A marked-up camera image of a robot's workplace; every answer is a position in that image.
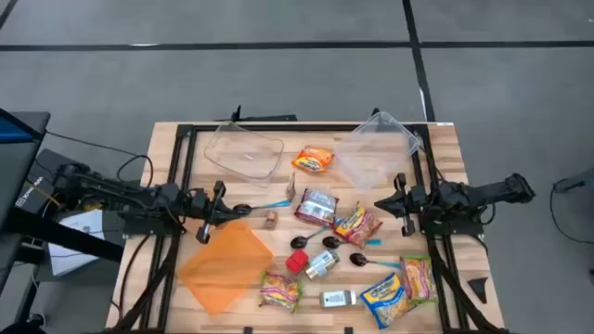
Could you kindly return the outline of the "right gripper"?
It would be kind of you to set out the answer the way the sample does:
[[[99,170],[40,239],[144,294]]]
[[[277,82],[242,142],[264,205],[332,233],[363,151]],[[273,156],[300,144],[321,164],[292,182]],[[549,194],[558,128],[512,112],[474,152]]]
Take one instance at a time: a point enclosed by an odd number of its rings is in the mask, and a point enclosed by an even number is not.
[[[407,180],[403,173],[398,173],[394,179],[395,192],[385,198],[377,200],[375,206],[388,212],[395,218],[403,218],[404,225],[401,228],[404,237],[412,236],[416,228],[410,218],[411,213],[422,213],[423,209],[430,203],[429,195],[423,186],[413,186],[406,191]]]

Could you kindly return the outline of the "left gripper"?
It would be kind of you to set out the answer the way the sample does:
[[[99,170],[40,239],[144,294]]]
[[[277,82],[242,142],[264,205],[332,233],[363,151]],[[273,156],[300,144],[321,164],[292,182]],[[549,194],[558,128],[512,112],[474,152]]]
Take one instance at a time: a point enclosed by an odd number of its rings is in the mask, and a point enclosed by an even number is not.
[[[193,189],[193,194],[190,196],[189,208],[187,209],[187,216],[193,219],[203,221],[203,225],[198,229],[196,239],[201,244],[207,244],[210,240],[209,230],[213,224],[219,226],[221,224],[237,220],[241,218],[238,211],[233,207],[228,207],[222,197],[226,193],[226,186],[223,181],[216,181],[213,187],[213,199],[210,199],[203,188]]]

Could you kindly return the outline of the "yellow and red ramen packet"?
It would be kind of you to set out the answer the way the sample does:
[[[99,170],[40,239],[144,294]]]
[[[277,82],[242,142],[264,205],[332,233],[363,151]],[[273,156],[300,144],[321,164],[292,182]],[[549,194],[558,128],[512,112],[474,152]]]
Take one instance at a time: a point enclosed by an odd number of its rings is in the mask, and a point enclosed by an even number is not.
[[[363,250],[367,241],[380,229],[383,221],[360,202],[334,226],[336,236]]]

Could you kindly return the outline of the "silver and red snack packet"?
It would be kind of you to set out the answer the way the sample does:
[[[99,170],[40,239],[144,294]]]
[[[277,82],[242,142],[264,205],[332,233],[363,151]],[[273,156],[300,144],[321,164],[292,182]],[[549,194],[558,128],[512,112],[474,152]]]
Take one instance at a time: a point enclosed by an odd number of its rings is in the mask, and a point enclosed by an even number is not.
[[[307,188],[294,216],[306,223],[332,228],[339,199],[325,192]]]

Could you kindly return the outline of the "green-edged ramen packet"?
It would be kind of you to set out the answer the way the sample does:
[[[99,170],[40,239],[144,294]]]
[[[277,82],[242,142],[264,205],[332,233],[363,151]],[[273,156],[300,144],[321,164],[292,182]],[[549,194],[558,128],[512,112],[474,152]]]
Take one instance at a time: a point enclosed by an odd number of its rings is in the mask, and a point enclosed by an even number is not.
[[[294,313],[303,295],[301,281],[292,276],[264,272],[259,289],[260,307],[278,306]]]
[[[405,272],[405,289],[411,303],[438,301],[433,266],[429,256],[405,255],[401,257],[400,265]]]

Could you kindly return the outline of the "small red box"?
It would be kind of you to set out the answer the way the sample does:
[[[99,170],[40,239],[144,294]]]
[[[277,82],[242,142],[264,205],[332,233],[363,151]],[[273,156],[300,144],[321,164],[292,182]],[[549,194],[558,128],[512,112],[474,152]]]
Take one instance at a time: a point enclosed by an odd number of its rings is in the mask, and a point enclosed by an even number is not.
[[[286,261],[290,272],[298,275],[308,264],[309,256],[303,250],[295,250]]]

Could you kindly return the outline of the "orange ramen packet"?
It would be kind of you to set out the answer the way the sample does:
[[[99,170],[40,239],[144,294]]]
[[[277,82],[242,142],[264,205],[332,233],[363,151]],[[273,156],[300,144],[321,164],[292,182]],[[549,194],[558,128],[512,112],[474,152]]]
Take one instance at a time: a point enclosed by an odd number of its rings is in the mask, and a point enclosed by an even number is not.
[[[334,154],[328,149],[306,146],[291,164],[307,173],[324,173],[333,159]]]

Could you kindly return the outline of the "blue and yellow ramen packet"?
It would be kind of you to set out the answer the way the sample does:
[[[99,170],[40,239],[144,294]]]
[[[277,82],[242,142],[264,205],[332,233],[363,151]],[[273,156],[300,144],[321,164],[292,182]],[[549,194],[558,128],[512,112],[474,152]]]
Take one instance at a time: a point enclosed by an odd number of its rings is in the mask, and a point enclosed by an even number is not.
[[[379,283],[359,294],[371,312],[378,329],[386,329],[398,318],[415,308],[408,298],[404,275],[393,272]]]

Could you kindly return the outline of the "clear plastic food container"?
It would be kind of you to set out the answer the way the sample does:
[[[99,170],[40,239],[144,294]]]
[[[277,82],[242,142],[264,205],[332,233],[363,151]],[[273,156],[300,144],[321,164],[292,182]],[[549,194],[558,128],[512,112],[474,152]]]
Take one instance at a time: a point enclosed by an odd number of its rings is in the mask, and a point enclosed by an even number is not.
[[[401,122],[378,111],[339,139],[334,153],[353,186],[371,189],[391,183],[419,146],[420,141]]]

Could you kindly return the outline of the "orange square plate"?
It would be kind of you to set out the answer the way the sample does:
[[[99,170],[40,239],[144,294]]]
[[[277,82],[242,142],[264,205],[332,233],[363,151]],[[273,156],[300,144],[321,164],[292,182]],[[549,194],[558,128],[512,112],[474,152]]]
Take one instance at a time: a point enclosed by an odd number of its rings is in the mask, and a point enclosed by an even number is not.
[[[178,271],[208,315],[224,312],[273,262],[271,250],[242,220],[228,223]]]

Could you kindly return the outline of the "clear plastic tray left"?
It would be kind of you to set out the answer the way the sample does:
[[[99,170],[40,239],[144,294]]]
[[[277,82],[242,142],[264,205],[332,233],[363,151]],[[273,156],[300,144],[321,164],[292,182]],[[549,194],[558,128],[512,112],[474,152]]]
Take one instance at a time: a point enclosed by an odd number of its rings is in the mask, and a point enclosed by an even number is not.
[[[281,139],[225,122],[213,132],[204,157],[225,173],[265,187],[277,171],[283,152]]]

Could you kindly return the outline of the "glass seasoning jar white label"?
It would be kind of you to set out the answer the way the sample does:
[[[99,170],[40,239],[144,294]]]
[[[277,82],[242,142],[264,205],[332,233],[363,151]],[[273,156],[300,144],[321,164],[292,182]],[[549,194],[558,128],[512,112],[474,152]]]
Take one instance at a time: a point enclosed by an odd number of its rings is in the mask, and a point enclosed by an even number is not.
[[[354,290],[324,291],[319,294],[321,308],[339,308],[356,305]]]

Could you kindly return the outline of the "white paper sheet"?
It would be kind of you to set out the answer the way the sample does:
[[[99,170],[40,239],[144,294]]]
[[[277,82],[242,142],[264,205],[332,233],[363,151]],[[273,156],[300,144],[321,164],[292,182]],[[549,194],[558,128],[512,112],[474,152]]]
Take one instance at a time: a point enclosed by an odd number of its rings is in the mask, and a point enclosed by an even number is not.
[[[59,221],[60,225],[79,230],[102,240],[105,239],[103,231],[103,211],[93,210],[90,212],[70,215]],[[49,243],[48,244],[51,271],[53,276],[63,276],[84,265],[97,260],[96,256],[86,255],[76,250]]]

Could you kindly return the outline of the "black computer box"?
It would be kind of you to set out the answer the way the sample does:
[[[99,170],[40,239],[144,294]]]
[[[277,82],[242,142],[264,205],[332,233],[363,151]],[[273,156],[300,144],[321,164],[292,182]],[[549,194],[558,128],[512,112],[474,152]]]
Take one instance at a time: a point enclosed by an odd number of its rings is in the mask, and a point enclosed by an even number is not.
[[[65,196],[54,187],[54,178],[61,165],[73,164],[76,161],[58,154],[50,149],[41,150],[34,159],[25,177],[25,181],[15,201],[15,207],[26,212],[35,213],[44,218],[70,216],[81,212],[90,212],[89,208],[74,201],[73,208],[64,205]]]

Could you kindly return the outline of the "black monitor with blue screen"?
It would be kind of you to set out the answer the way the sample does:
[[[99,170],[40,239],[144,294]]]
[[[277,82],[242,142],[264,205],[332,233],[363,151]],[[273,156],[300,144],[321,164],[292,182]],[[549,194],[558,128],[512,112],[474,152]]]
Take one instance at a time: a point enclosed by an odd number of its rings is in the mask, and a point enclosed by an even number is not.
[[[7,111],[0,108],[0,233],[45,138],[50,120],[46,111]]]

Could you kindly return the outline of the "black triangular bracket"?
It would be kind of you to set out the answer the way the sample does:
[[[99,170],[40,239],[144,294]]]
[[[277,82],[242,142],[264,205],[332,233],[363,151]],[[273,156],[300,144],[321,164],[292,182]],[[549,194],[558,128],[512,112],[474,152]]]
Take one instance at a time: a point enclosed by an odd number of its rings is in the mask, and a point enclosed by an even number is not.
[[[488,278],[485,277],[477,277],[472,278],[467,281],[468,285],[470,286],[471,290],[474,292],[476,297],[482,304],[487,304],[487,295],[486,295],[486,281]]]

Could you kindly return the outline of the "black cart frame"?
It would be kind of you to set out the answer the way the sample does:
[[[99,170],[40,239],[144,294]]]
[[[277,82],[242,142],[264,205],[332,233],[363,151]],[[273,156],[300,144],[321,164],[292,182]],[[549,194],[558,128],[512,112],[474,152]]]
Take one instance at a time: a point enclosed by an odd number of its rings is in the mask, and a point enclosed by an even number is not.
[[[0,296],[18,258],[22,239],[30,237],[57,244],[82,254],[118,263],[123,247],[52,222],[19,208],[0,214]]]

